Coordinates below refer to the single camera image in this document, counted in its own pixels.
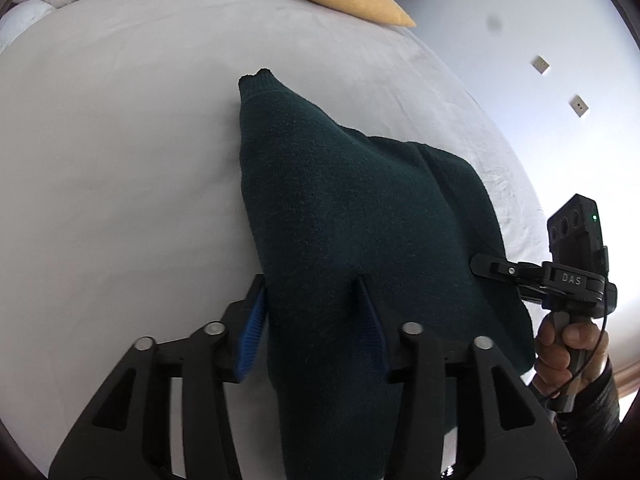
dark green sweater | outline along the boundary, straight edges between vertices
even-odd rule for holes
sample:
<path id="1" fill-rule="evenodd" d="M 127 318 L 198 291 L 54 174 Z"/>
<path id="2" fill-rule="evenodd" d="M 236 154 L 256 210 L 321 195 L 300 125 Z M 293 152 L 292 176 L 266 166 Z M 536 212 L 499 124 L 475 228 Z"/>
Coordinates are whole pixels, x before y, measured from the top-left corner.
<path id="1" fill-rule="evenodd" d="M 492 204 L 455 155 L 339 126 L 268 70 L 239 87 L 242 196 L 267 284 L 287 478 L 378 480 L 401 387 L 356 336 L 353 280 L 372 275 L 402 319 L 448 339 L 490 336 L 528 370 L 532 327 L 516 288 L 468 268 L 476 253 L 504 257 Z"/>

grip handle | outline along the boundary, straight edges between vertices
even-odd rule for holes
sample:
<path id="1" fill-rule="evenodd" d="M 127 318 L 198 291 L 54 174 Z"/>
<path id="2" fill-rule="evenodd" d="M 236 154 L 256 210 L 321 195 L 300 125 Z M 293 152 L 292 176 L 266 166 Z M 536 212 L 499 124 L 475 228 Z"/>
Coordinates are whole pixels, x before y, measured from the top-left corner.
<path id="1" fill-rule="evenodd" d="M 562 331 L 570 324 L 590 321 L 591 318 L 577 314 L 570 314 L 568 312 L 552 312 L 550 314 L 550 320 L 556 329 L 555 343 L 564 346 L 568 350 L 571 360 L 567 369 L 572 375 L 574 375 L 584 365 L 589 351 L 577 350 L 566 346 L 562 341 Z M 572 412 L 574 410 L 575 396 L 578 394 L 579 387 L 580 376 L 577 376 L 564 390 L 560 391 L 557 397 L 547 399 L 546 407 L 556 413 Z"/>

sweater sleeve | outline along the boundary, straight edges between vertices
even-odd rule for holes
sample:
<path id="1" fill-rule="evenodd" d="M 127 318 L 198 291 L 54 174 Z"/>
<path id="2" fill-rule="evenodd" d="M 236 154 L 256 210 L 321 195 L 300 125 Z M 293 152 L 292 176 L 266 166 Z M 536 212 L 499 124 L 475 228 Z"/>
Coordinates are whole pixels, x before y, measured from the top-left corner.
<path id="1" fill-rule="evenodd" d="M 584 478 L 591 462 L 620 424 L 618 391 L 611 362 L 602 375 L 575 397 L 571 413 L 558 413 L 558 433 L 574 459 L 578 478 Z"/>

bed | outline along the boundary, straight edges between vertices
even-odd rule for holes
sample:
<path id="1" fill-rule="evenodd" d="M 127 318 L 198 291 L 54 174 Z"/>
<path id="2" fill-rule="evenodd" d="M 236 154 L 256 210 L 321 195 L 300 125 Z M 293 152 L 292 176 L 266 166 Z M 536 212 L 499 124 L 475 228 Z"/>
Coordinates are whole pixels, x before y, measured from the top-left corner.
<path id="1" fill-rule="evenodd" d="M 269 68 L 335 121 L 465 158 L 511 260 L 545 218 L 500 131 L 427 46 L 306 0 L 79 0 L 0 54 L 0 418 L 46 472 L 132 342 L 183 338 L 260 272 L 238 78 Z M 532 306 L 534 330 L 542 311 Z M 260 353 L 227 389 L 246 478 L 283 478 Z"/>

hand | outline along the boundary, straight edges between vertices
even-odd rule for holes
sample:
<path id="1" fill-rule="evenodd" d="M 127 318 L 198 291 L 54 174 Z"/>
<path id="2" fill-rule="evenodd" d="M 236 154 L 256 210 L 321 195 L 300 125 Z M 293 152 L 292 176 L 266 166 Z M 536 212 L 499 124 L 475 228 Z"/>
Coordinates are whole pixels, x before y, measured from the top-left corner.
<path id="1" fill-rule="evenodd" d="M 567 346 L 575 349 L 593 350 L 600 336 L 600 329 L 592 322 L 575 323 L 568 325 L 562 331 L 562 341 Z M 569 352 L 563 346 L 555 344 L 556 330 L 548 317 L 540 325 L 536 338 L 536 353 L 538 358 L 534 368 L 536 375 L 533 377 L 533 385 L 543 395 L 548 395 L 555 389 L 571 379 L 569 366 Z M 607 365 L 609 349 L 609 334 L 605 330 L 596 355 L 591 359 L 589 366 L 582 372 L 578 391 L 583 391 L 603 373 Z"/>

